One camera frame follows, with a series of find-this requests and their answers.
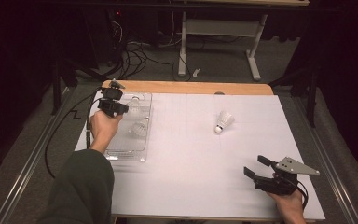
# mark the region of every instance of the table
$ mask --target table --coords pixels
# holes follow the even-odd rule
[[[235,3],[235,4],[257,4],[257,5],[274,5],[274,6],[307,6],[309,1],[299,0],[185,0],[186,2],[201,3]],[[247,36],[254,39],[251,49],[247,49],[245,54],[251,68],[254,81],[261,79],[255,62],[255,52],[263,34],[266,25],[267,14],[263,14],[259,21],[218,21],[218,20],[199,20],[188,19],[186,11],[183,12],[182,19],[182,43],[179,56],[178,75],[186,75],[186,35],[232,35]]]
[[[268,85],[120,83],[124,91],[153,92],[153,115],[146,161],[111,161],[116,178],[113,216],[280,219],[274,202],[242,172],[246,165],[258,175],[271,176],[272,170],[258,163],[257,155],[302,161],[279,99]],[[215,92],[226,95],[212,95]],[[236,122],[216,134],[214,120],[223,107]],[[84,144],[79,139],[76,148]],[[309,177],[300,175],[299,180],[310,196],[306,220],[324,219]]]

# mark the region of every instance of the clear plastic packaging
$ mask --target clear plastic packaging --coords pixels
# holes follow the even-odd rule
[[[125,92],[120,102],[129,107],[129,112],[119,123],[105,157],[110,161],[146,161],[152,94]]]

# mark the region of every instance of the gray floor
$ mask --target gray floor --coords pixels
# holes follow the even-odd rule
[[[242,39],[234,43],[206,43],[203,49],[198,39],[190,40],[187,66],[191,73],[201,68],[197,78],[190,81],[208,82],[240,82],[253,83],[250,69],[244,56],[244,46],[249,46],[249,39]],[[262,80],[268,83],[280,77],[296,48],[297,41],[280,43],[277,39],[262,41],[256,54],[257,65]],[[170,65],[147,62],[145,69],[130,79],[138,80],[175,80],[178,48],[163,49],[144,48],[147,57],[161,63],[174,62],[174,72]],[[63,112],[79,100],[91,93],[99,82],[80,78],[80,85],[67,92],[68,103]],[[280,96],[282,107],[296,140],[298,149],[304,162],[319,168],[321,176],[312,177],[312,183],[321,201],[326,220],[320,223],[358,223],[358,164],[345,145],[337,127],[328,113],[323,96],[318,91],[315,109],[316,128],[312,129],[304,117],[304,99],[292,98],[287,88],[274,90]],[[84,125],[86,104],[79,105],[78,116],[83,119],[65,119],[60,129],[54,135],[48,147],[48,159],[52,172],[57,174],[65,159],[72,152],[76,140]],[[7,154],[0,168],[0,208],[5,203],[12,186],[21,174],[24,164],[33,155],[35,146],[40,145],[39,137],[43,134],[48,123],[54,118],[50,115],[52,109],[51,90],[49,90],[32,116],[24,123],[24,129],[19,138]],[[34,169],[29,173],[30,178],[22,179],[24,188],[17,192],[13,206],[7,213],[0,213],[7,223],[35,223],[43,211],[48,191],[52,183],[43,162],[43,155]],[[170,223],[169,219],[129,219],[129,223]],[[207,221],[208,224],[236,224],[233,221]]]

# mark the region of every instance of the sleeve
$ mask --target sleeve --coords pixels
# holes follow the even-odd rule
[[[111,223],[115,182],[110,162],[92,149],[74,152],[54,180],[39,224]]]

